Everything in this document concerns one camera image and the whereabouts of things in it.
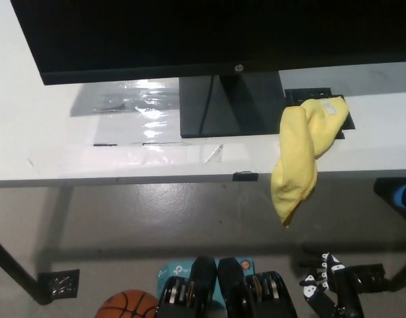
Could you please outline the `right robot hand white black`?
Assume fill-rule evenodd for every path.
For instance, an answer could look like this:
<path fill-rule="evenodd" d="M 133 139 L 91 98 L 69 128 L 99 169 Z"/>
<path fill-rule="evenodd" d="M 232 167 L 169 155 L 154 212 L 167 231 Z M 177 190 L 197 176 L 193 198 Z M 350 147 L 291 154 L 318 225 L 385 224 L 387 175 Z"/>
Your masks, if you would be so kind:
<path fill-rule="evenodd" d="M 298 265 L 308 269 L 299 285 L 303 288 L 305 301 L 319 317 L 364 316 L 348 268 L 333 254 L 316 254 L 315 259 L 302 260 Z"/>

